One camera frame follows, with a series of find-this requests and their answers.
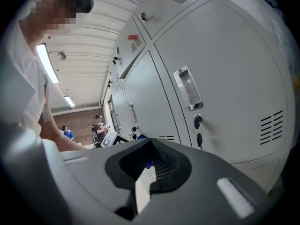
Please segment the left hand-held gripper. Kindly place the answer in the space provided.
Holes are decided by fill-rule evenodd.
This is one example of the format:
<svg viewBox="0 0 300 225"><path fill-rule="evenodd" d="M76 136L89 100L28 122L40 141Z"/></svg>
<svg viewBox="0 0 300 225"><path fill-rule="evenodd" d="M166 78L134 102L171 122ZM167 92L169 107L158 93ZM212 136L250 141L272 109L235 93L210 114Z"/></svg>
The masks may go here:
<svg viewBox="0 0 300 225"><path fill-rule="evenodd" d="M113 132L113 131L109 131L104 140L101 142L101 147L109 147L109 146L114 146L117 144L121 144L121 143L127 143L129 142L129 140L125 137L123 137L122 135Z"/></svg>

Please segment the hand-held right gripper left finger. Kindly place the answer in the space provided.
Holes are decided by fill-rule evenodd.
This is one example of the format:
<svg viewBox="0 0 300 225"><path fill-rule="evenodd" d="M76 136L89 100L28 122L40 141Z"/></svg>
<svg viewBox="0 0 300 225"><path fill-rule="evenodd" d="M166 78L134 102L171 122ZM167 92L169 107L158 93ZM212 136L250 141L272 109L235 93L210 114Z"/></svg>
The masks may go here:
<svg viewBox="0 0 300 225"><path fill-rule="evenodd" d="M2 129L2 170L13 191L36 215L34 224L152 225L137 213L135 181L119 167L106 169L117 152L150 143L141 139L101 153L63 154L30 129Z"/></svg>

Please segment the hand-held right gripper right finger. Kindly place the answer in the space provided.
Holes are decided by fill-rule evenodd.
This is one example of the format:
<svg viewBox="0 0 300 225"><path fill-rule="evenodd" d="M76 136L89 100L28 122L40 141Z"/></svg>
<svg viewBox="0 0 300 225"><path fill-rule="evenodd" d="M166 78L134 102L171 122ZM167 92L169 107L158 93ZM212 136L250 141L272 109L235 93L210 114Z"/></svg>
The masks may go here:
<svg viewBox="0 0 300 225"><path fill-rule="evenodd" d="M262 225L277 200L220 157L166 140L153 144L184 154L188 179L170 193L153 194L138 215L139 225Z"/></svg>

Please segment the blue cleaning cloth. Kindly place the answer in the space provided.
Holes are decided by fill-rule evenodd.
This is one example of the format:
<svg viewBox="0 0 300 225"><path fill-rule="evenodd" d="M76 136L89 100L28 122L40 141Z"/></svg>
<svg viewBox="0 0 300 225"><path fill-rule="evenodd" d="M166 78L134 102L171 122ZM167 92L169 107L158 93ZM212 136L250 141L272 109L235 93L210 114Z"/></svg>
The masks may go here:
<svg viewBox="0 0 300 225"><path fill-rule="evenodd" d="M147 138L145 135L139 135L137 139L144 139ZM146 164L146 169L150 169L151 167L153 167L154 164L151 160L149 160Z"/></svg>

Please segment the grey metal locker cabinet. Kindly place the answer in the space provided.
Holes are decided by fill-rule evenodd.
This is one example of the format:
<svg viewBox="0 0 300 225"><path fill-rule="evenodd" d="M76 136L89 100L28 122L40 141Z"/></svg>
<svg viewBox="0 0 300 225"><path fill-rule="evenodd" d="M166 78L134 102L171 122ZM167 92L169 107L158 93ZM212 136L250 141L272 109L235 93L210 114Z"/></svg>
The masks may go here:
<svg viewBox="0 0 300 225"><path fill-rule="evenodd" d="M165 30L160 45L182 48L203 101L187 113L201 116L201 150L271 191L297 137L291 68L300 63L275 1L143 0L133 15L153 37Z"/></svg>

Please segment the person's left forearm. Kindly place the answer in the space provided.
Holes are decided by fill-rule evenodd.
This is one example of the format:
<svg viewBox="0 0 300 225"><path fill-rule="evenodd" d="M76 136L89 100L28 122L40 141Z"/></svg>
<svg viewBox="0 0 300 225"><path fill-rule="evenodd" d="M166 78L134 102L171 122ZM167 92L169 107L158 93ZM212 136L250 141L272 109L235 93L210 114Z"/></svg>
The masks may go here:
<svg viewBox="0 0 300 225"><path fill-rule="evenodd" d="M40 137L53 141L57 145L59 152L88 150L88 148L78 145L60 132L52 116L48 101L45 103L44 113L42 113L38 123L41 126Z"/></svg>

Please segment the set of black locker keys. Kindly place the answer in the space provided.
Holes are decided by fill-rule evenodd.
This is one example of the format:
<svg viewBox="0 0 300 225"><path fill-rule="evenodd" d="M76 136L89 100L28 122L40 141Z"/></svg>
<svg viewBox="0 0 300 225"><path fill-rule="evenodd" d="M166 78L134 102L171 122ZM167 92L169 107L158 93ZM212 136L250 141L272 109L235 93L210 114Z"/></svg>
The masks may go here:
<svg viewBox="0 0 300 225"><path fill-rule="evenodd" d="M160 58L157 58L151 52L150 54L164 87L175 120L175 125L180 136L180 144L201 150L203 148L203 130L200 128L193 128L192 130L188 129L188 125L186 119L184 118L183 109L180 105L179 98L176 94L170 77L166 74L166 69L163 66L162 60ZM131 141L137 139L138 136L141 135L137 132L138 127L135 127L133 124L133 119L131 116L131 112L129 111L129 106L124 89L124 81L127 79L128 75L131 73L134 67L129 70L129 72L123 79L120 77L120 74L117 70L116 61L113 61L113 65L110 69L110 82L112 88L112 103L115 111L116 132L120 133Z"/></svg>

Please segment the person's white printed t-shirt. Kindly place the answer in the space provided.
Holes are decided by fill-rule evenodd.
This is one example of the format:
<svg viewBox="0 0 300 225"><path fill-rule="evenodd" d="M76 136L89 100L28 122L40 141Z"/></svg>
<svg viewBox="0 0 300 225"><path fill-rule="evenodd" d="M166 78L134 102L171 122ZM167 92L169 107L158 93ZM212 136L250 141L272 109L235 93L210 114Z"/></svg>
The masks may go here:
<svg viewBox="0 0 300 225"><path fill-rule="evenodd" d="M20 123L39 135L38 121L48 115L47 86L47 76L28 47L19 23L14 22L0 45L0 120Z"/></svg>

